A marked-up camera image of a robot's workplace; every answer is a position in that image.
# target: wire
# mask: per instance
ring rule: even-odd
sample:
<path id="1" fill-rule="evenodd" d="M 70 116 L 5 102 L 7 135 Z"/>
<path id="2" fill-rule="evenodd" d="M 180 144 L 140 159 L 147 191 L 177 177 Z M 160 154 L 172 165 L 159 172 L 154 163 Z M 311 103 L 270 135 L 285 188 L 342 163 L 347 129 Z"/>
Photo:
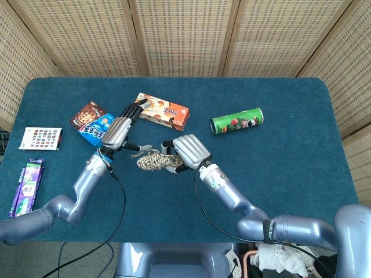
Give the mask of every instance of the wire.
<path id="1" fill-rule="evenodd" d="M 59 251 L 59 257 L 58 257 L 58 267 L 60 266 L 60 260 L 61 260 L 61 257 L 62 257 L 62 252 L 63 252 L 63 247 L 67 244 L 68 242 L 64 242 L 62 244 L 62 246 L 60 247 L 60 251 Z"/>
<path id="2" fill-rule="evenodd" d="M 117 266 L 116 266 L 116 268 L 115 268 L 115 273 L 114 273 L 114 275 L 113 275 L 112 278 L 116 278 L 116 274 L 117 274 Z"/>
<path id="3" fill-rule="evenodd" d="M 195 189 L 195 194 L 196 194 L 196 198 L 197 198 L 197 202 L 198 202 L 198 205 L 200 207 L 200 209 L 202 210 L 204 216 L 206 217 L 206 219 L 209 221 L 209 223 L 211 225 L 213 225 L 214 228 L 216 228 L 219 232 L 222 232 L 223 234 L 233 238 L 233 239 L 237 239 L 241 242 L 247 242 L 247 243 L 264 243 L 264 241 L 255 241 L 255 240 L 246 240 L 246 239 L 241 239 L 240 237 L 238 236 L 235 236 L 235 235 L 232 235 L 231 233 L 228 233 L 226 232 L 225 230 L 223 230 L 222 228 L 220 228 L 217 224 L 215 224 L 211 219 L 210 217 L 208 216 L 206 210 L 204 209 L 200 199 L 199 199 L 199 196 L 198 196 L 198 190 L 197 190 L 197 172 L 199 171 L 199 169 L 201 168 L 202 166 L 202 163 L 198 166 L 198 168 L 196 169 L 195 171 L 195 175 L 194 175 L 194 189 Z M 333 277 L 335 277 L 335 274 L 328 268 L 327 265 L 325 265 L 323 262 L 321 262 L 315 255 L 311 254 L 310 252 L 308 252 L 307 250 L 304 250 L 302 248 L 300 248 L 299 246 L 296 246 L 296 245 L 293 245 L 293 244 L 290 244 L 290 243 L 285 243 L 285 242 L 278 242 L 278 241 L 274 241 L 275 244 L 281 244 L 281 245 L 284 245 L 284 246 L 289 246 L 291 248 L 294 248 L 294 249 L 297 249 L 303 253 L 305 253 L 306 255 L 310 256 L 312 259 L 316 260 L 319 264 L 321 264 L 323 266 L 323 268 L 326 269 L 326 271 L 331 274 Z"/>
<path id="4" fill-rule="evenodd" d="M 2 137 L 2 140 L 1 140 L 1 143 L 2 143 L 2 148 L 3 150 L 5 151 L 6 150 L 6 147 L 5 147 L 5 138 L 4 138 L 4 134 L 0 133 L 1 137 Z"/>
<path id="5" fill-rule="evenodd" d="M 237 259 L 233 259 L 233 262 L 234 262 L 234 266 L 232 268 L 231 273 L 228 275 L 228 278 L 233 278 L 233 271 L 235 270 L 235 268 L 237 266 Z"/>
<path id="6" fill-rule="evenodd" d="M 120 220 L 114 230 L 114 232 L 111 234 L 111 236 L 109 236 L 108 239 L 106 239 L 104 242 L 102 242 L 101 244 L 99 244 L 97 247 L 95 247 L 94 249 L 90 250 L 89 252 L 86 252 L 84 255 L 81 255 L 80 257 L 78 258 L 75 258 L 69 262 L 66 262 L 65 264 L 62 264 L 61 266 L 58 266 L 57 268 L 54 268 L 52 271 L 50 271 L 49 273 L 47 273 L 46 275 L 42 276 L 42 278 L 47 278 L 48 276 L 50 276 L 51 274 L 53 274 L 54 272 L 58 271 L 59 269 L 67 266 L 67 265 L 70 265 L 70 264 L 73 264 L 74 262 L 77 262 L 78 260 L 82 259 L 82 258 L 85 258 L 86 256 L 90 255 L 91 253 L 97 251 L 100 247 L 104 246 L 106 243 L 108 243 L 116 234 L 118 228 L 120 227 L 121 225 L 121 222 L 122 222 L 122 219 L 123 219 L 123 215 L 125 213 L 125 209 L 126 209 L 126 192 L 125 192 L 125 188 L 123 187 L 120 179 L 116 176 L 116 174 L 112 171 L 111 172 L 111 176 L 113 176 L 113 178 L 118 182 L 118 184 L 120 185 L 121 187 L 121 190 L 122 190 L 122 195 L 123 195 L 123 207 L 122 207 L 122 212 L 121 212 L 121 216 L 120 216 Z"/>
<path id="7" fill-rule="evenodd" d="M 67 243 L 68 243 L 68 242 L 64 242 L 64 243 L 62 244 L 62 246 L 60 247 L 59 258 L 58 258 L 58 267 L 60 266 L 60 261 L 61 261 L 61 257 L 62 257 L 63 248 L 64 248 L 64 246 L 65 246 Z M 104 266 L 104 268 L 99 272 L 97 278 L 100 278 L 100 276 L 103 274 L 103 272 L 106 271 L 106 269 L 109 267 L 109 265 L 111 264 L 112 260 L 114 259 L 114 254 L 115 254 L 114 249 L 113 249 L 112 245 L 110 245 L 109 242 L 107 242 L 107 245 L 108 245 L 109 248 L 111 249 L 111 258 L 110 258 L 110 260 L 108 261 L 108 263 Z"/>
<path id="8" fill-rule="evenodd" d="M 97 153 L 100 157 L 100 159 L 103 161 L 103 163 L 105 164 L 105 166 L 107 167 L 107 169 L 111 172 L 112 171 L 112 166 L 111 166 L 111 163 L 108 162 L 108 160 L 104 157 L 104 155 L 102 155 L 102 151 L 99 149 L 97 149 Z"/>
<path id="9" fill-rule="evenodd" d="M 111 249 L 111 252 L 112 252 L 112 255 L 111 255 L 111 258 L 110 260 L 108 261 L 108 263 L 105 265 L 105 267 L 99 272 L 97 278 L 100 278 L 100 276 L 103 274 L 103 272 L 106 271 L 106 269 L 109 267 L 109 265 L 111 264 L 112 260 L 114 259 L 114 255 L 115 255 L 115 252 L 114 252 L 114 249 L 112 248 L 112 245 L 110 245 L 109 242 L 107 242 L 108 246 L 110 247 Z"/>

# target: snack box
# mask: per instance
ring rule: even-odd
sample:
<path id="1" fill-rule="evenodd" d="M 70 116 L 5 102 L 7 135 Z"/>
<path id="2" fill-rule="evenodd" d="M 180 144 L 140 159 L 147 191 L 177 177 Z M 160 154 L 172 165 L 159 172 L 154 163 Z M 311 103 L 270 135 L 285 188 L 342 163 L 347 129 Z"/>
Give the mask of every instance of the snack box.
<path id="1" fill-rule="evenodd" d="M 100 148 L 101 138 L 114 119 L 110 113 L 90 101 L 68 123 L 94 147 Z"/>
<path id="2" fill-rule="evenodd" d="M 32 211 L 44 170 L 44 159 L 30 159 L 22 170 L 9 217 L 16 217 Z"/>
<path id="3" fill-rule="evenodd" d="M 186 121 L 190 116 L 190 110 L 188 107 L 161 100 L 160 98 L 144 93 L 139 93 L 135 102 L 144 98 L 148 99 L 151 106 L 140 114 L 141 118 L 179 131 L 184 130 Z"/>

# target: table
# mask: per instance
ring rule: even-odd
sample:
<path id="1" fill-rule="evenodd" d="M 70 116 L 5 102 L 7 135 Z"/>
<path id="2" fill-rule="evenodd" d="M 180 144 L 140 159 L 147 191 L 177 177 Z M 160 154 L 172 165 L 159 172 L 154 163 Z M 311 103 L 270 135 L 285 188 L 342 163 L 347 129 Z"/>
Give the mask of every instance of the table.
<path id="1" fill-rule="evenodd" d="M 6 219 L 20 170 L 29 158 L 44 158 L 45 171 L 35 201 L 42 207 L 58 194 L 74 197 L 72 185 L 94 152 L 67 121 L 94 100 L 113 115 L 139 92 L 190 108 L 184 132 L 140 119 L 130 142 L 160 148 L 163 140 L 195 134 L 213 154 L 213 162 L 270 217 L 317 217 L 332 223 L 341 206 L 358 199 L 344 156 L 325 84 L 317 78 L 40 78 L 24 92 L 0 168 L 0 215 Z M 209 120 L 260 107 L 261 126 L 214 136 Z M 21 151 L 26 126 L 62 127 L 59 151 Z M 142 171 L 132 151 L 115 155 L 114 169 L 126 187 L 128 202 L 116 242 L 230 242 L 200 211 L 193 171 Z M 211 218 L 234 233 L 241 215 L 230 213 L 199 182 Z M 118 184 L 105 176 L 84 219 L 76 225 L 57 220 L 35 240 L 102 241 L 113 231 L 122 207 Z"/>

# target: rope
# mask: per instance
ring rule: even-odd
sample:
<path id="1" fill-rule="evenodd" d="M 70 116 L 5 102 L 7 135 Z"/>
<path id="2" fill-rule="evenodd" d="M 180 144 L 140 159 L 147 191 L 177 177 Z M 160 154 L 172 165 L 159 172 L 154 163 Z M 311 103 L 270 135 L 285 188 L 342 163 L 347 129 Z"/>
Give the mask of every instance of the rope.
<path id="1" fill-rule="evenodd" d="M 138 159 L 137 165 L 145 171 L 161 170 L 166 166 L 177 167 L 183 164 L 179 155 L 163 155 L 157 149 L 140 152 L 137 155 L 132 155 L 131 158 L 136 158 L 144 153 L 147 153 L 147 155 Z"/>

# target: pringles can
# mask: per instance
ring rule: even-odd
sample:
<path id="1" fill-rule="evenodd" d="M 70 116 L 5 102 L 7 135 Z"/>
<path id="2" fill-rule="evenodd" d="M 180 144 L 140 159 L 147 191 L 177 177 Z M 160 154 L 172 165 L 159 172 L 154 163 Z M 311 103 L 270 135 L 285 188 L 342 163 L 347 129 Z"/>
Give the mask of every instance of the pringles can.
<path id="1" fill-rule="evenodd" d="M 211 119 L 210 127 L 213 134 L 220 134 L 232 130 L 261 125 L 263 122 L 263 112 L 260 108 L 254 108 Z"/>

